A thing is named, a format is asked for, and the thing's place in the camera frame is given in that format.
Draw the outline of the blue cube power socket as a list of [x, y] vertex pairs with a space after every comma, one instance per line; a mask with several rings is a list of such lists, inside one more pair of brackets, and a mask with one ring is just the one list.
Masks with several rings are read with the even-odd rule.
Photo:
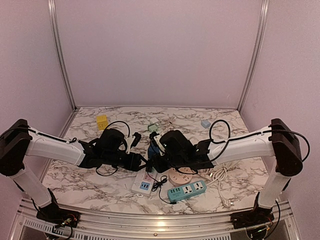
[[147, 150], [147, 158], [150, 160], [153, 156], [159, 154], [159, 148], [154, 146], [153, 144], [150, 144]]

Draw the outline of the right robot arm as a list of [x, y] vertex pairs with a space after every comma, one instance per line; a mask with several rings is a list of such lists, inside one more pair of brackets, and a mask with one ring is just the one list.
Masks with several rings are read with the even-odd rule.
[[276, 162], [256, 197], [254, 208], [247, 214], [252, 224], [258, 224], [267, 216], [267, 210], [273, 207], [290, 179], [303, 169], [308, 156], [301, 153], [300, 138], [306, 140], [279, 118], [250, 133], [220, 141], [210, 137], [197, 144], [192, 144], [179, 130], [171, 130], [152, 138], [159, 152], [149, 159], [155, 170], [163, 173], [170, 168], [190, 168], [196, 172], [243, 159], [275, 157]]

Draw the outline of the black power adapter with cable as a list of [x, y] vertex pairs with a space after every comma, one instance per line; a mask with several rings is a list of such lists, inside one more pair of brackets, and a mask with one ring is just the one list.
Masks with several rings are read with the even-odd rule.
[[152, 192], [155, 192], [155, 191], [158, 190], [158, 197], [159, 197], [159, 199], [160, 199], [162, 202], [164, 202], [164, 203], [166, 203], [166, 204], [170, 204], [170, 205], [175, 205], [175, 204], [177, 204], [176, 201], [171, 202], [171, 201], [168, 201], [168, 200], [164, 200], [164, 199], [162, 198], [162, 196], [161, 196], [162, 186], [168, 181], [168, 176], [167, 176], [167, 175], [162, 175], [162, 176], [160, 177], [160, 179], [157, 180], [156, 178], [152, 177], [148, 171], [147, 171], [146, 173], [147, 173], [147, 175], [148, 175], [152, 180], [154, 180], [154, 183], [153, 183], [153, 185], [152, 185], [152, 187], [151, 187], [151, 191], [152, 191]]

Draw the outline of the white multicolour power strip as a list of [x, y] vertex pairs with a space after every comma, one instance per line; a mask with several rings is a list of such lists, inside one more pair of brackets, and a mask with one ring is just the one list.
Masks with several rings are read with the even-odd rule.
[[131, 191], [143, 196], [150, 196], [157, 174], [158, 173], [154, 168], [151, 172], [147, 172], [145, 169], [138, 171], [132, 184]]

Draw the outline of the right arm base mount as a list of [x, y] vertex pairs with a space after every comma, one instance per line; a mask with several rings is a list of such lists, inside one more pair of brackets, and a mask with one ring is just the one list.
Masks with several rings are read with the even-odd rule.
[[258, 198], [260, 193], [257, 194], [253, 209], [235, 212], [230, 215], [230, 221], [234, 229], [247, 228], [256, 225], [261, 225], [267, 222], [272, 222], [275, 217], [272, 213], [272, 208], [266, 209], [259, 207]]

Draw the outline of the white USB charger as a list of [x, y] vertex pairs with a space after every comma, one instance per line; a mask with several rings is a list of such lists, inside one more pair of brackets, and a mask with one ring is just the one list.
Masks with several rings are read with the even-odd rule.
[[159, 121], [156, 117], [153, 117], [153, 118], [150, 119], [150, 123], [151, 123], [151, 124], [158, 125], [159, 122], [160, 122], [160, 121]]

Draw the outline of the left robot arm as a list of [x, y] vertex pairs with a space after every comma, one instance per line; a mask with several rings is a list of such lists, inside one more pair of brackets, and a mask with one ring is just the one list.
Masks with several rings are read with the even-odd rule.
[[38, 131], [25, 119], [17, 120], [0, 136], [0, 173], [11, 178], [53, 223], [63, 219], [53, 195], [24, 163], [26, 156], [63, 161], [83, 169], [98, 169], [103, 165], [138, 172], [148, 164], [141, 154], [132, 152], [141, 139], [135, 132], [124, 135], [106, 128], [100, 137], [89, 142], [73, 138], [66, 140]]

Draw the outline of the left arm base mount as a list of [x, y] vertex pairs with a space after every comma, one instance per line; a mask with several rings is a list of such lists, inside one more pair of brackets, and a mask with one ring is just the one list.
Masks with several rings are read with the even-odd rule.
[[48, 188], [51, 197], [51, 203], [45, 207], [38, 207], [36, 218], [54, 223], [59, 227], [68, 225], [69, 227], [76, 228], [78, 225], [80, 213], [74, 210], [60, 208], [56, 197], [53, 192]]

